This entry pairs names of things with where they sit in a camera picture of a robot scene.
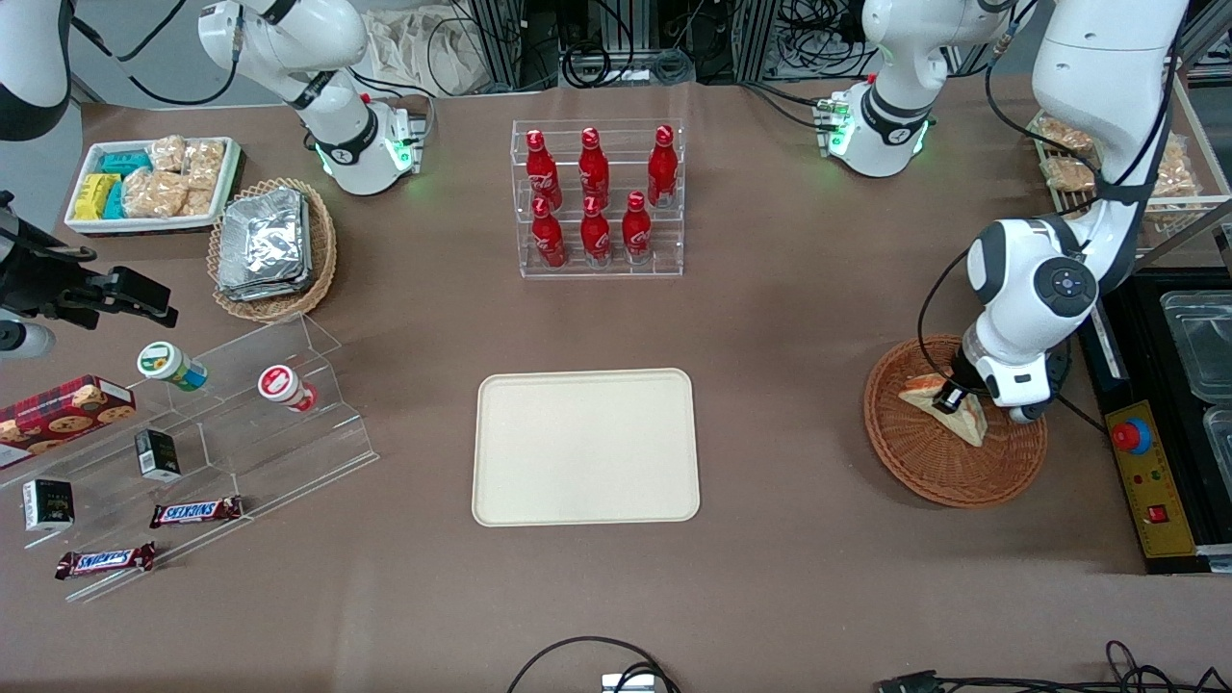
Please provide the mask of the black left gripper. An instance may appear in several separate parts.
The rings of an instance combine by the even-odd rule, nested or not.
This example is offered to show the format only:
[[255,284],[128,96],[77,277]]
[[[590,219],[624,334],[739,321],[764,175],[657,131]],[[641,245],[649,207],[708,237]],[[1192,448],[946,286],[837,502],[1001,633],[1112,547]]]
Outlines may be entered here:
[[949,379],[952,382],[942,382],[936,395],[936,409],[942,414],[958,413],[963,400],[968,398],[971,391],[986,390],[986,381],[967,358],[966,346],[958,346],[958,350],[952,355]]

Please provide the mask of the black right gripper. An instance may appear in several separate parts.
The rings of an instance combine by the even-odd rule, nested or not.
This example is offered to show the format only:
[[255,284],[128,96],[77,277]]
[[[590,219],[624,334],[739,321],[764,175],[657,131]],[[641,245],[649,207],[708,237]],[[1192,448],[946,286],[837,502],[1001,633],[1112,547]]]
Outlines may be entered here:
[[165,328],[175,328],[179,321],[168,286],[129,268],[113,268],[108,273],[74,268],[38,310],[48,319],[67,321],[87,330],[97,328],[101,313],[128,313]]

